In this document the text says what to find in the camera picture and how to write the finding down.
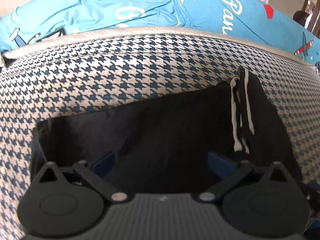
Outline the houndstooth mattress cover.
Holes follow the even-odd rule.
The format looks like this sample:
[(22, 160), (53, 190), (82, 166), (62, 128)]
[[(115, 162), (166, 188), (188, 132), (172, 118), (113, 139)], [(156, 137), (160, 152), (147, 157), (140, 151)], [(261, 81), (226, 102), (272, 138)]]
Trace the houndstooth mattress cover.
[(1, 54), (1, 239), (23, 236), (37, 121), (196, 90), (256, 74), (291, 137), (304, 181), (319, 180), (319, 75), (287, 52), (177, 27), (97, 30)]

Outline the blue cartoon print bedsheet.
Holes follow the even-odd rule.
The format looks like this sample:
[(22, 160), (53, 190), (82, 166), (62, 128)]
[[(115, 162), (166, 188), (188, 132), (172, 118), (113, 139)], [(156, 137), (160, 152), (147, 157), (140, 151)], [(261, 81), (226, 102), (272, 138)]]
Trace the blue cartoon print bedsheet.
[(260, 0), (33, 0), (1, 18), (1, 52), (104, 28), (186, 27), (319, 61), (319, 39)]

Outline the black garment red print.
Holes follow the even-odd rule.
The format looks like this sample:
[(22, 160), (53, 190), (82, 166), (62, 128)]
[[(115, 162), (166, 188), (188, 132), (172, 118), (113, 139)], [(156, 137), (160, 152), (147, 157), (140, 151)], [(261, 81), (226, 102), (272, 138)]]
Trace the black garment red print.
[(245, 68), (205, 89), (38, 122), (30, 176), (48, 161), (90, 167), (110, 152), (119, 160), (104, 179), (126, 193), (204, 191), (216, 181), (209, 152), (260, 167), (279, 161), (303, 178), (276, 107)]

